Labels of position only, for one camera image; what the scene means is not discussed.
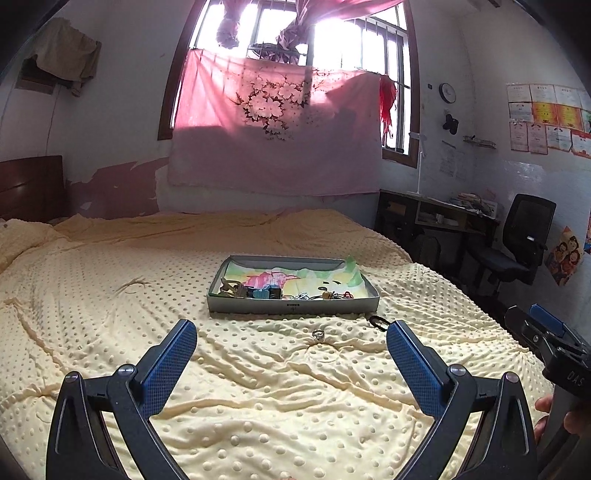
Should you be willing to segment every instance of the black office chair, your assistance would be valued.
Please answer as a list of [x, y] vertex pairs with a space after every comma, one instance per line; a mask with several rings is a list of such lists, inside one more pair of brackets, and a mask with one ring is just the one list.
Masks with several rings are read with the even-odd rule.
[[531, 285], [543, 262], [544, 251], [548, 250], [546, 240], [555, 210], [556, 204], [549, 200], [522, 193], [516, 195], [503, 227], [503, 244], [515, 259], [484, 245], [467, 246], [470, 255], [479, 263], [474, 281], [476, 289], [486, 269], [497, 280], [493, 296], [498, 295], [501, 282], [520, 280]]

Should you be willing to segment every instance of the shelf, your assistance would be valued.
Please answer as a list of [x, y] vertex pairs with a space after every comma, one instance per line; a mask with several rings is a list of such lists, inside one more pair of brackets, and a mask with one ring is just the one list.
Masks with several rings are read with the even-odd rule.
[[454, 232], [466, 232], [466, 233], [475, 233], [477, 235], [485, 235], [484, 232], [480, 232], [478, 230], [472, 230], [471, 228], [462, 228], [461, 226], [453, 226], [453, 225], [446, 225], [445, 223], [429, 223], [429, 222], [421, 222], [417, 220], [414, 222], [415, 225], [426, 226], [429, 228], [434, 228], [436, 230], [448, 230]]
[[496, 150], [496, 143], [490, 140], [481, 140], [480, 138], [464, 137], [464, 142], [474, 145], [475, 147], [491, 148]]

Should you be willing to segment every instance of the screw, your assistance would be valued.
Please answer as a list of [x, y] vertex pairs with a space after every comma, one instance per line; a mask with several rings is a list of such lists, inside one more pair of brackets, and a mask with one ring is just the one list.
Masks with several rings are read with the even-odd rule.
[[314, 331], [312, 332], [312, 337], [314, 337], [314, 338], [315, 338], [316, 340], [318, 340], [319, 342], [320, 342], [321, 340], [324, 340], [324, 330], [320, 330], [320, 329], [318, 329], [318, 330], [314, 330]]
[[68, 373], [64, 380], [66, 383], [74, 383], [76, 380], [78, 380], [78, 372]]
[[125, 365], [121, 365], [118, 369], [117, 369], [117, 373], [119, 375], [121, 375], [122, 377], [128, 377], [130, 376], [135, 370], [135, 367], [131, 364], [125, 364]]
[[505, 377], [511, 383], [519, 383], [519, 376], [517, 374], [513, 373], [513, 372], [507, 372], [505, 374]]
[[456, 377], [463, 377], [466, 375], [466, 369], [461, 365], [450, 365], [449, 371]]

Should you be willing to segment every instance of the yellow bedspread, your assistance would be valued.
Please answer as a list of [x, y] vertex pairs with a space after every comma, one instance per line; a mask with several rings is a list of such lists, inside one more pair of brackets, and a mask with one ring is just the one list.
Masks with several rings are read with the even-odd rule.
[[[0, 434], [32, 480], [44, 478], [63, 376], [136, 362], [182, 318], [197, 326], [197, 350], [152, 423], [191, 480], [396, 475], [432, 419], [385, 335], [356, 316], [210, 316], [207, 288], [232, 253], [351, 255], [381, 294], [379, 313], [405, 320], [448, 364], [494, 378], [515, 371], [531, 408], [550, 391], [541, 364], [462, 292], [336, 212], [76, 216], [55, 228], [11, 220], [0, 226]], [[128, 475], [140, 478], [106, 420]]]

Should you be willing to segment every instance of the curtain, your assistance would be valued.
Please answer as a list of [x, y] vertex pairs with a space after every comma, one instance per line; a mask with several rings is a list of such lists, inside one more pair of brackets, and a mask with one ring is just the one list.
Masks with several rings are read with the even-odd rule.
[[379, 190], [380, 75], [190, 50], [172, 185], [285, 196]]
[[402, 3], [404, 0], [295, 0], [297, 16], [277, 38], [285, 50], [308, 42], [310, 27], [328, 18], [351, 20], [366, 17]]
[[216, 40], [221, 47], [234, 48], [238, 46], [238, 27], [240, 17], [251, 0], [222, 0], [223, 18], [217, 28]]

